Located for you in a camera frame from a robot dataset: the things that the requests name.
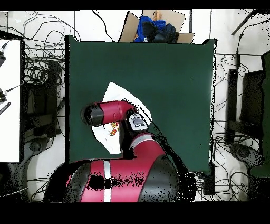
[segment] green tabletop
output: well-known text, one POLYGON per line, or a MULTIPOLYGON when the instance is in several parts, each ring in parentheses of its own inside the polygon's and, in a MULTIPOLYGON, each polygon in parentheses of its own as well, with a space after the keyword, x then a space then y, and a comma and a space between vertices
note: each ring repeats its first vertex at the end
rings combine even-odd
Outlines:
POLYGON ((69 159, 119 158, 80 118, 114 82, 137 97, 190 171, 208 172, 215 40, 205 44, 77 42, 69 44, 69 159))

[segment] paper sheet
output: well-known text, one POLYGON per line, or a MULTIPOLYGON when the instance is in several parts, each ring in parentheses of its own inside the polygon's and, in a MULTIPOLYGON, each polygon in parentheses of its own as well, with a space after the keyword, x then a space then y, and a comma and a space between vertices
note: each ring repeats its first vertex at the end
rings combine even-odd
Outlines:
MULTIPOLYGON (((145 107, 145 105, 133 96, 131 93, 123 89, 122 87, 116 85, 113 82, 107 87, 106 93, 103 98, 103 102, 114 101, 114 100, 125 100, 138 107, 138 113, 146 120, 149 125, 152 120, 151 113, 145 107)), ((119 144, 119 122, 105 124, 100 127, 92 127, 96 139, 104 145, 104 147, 109 151, 110 154, 120 154, 120 144, 119 144)))

